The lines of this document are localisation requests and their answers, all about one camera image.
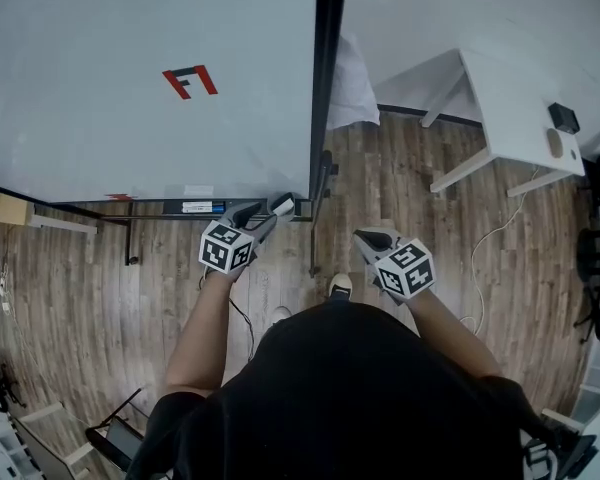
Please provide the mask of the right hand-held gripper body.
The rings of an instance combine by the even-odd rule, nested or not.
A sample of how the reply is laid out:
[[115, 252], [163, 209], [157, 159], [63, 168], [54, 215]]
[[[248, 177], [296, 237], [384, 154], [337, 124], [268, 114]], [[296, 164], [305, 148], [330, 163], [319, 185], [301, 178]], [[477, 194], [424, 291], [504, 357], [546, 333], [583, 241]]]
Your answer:
[[419, 240], [399, 244], [374, 264], [381, 288], [397, 304], [406, 303], [435, 284], [433, 257]]

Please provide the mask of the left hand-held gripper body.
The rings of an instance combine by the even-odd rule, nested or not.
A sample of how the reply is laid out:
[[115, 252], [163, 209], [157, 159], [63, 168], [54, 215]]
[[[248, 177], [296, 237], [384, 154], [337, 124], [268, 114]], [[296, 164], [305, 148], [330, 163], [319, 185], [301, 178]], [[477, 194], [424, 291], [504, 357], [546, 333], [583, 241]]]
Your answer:
[[250, 217], [211, 221], [201, 235], [199, 262], [205, 273], [218, 272], [235, 282], [256, 259], [258, 241], [247, 229]]

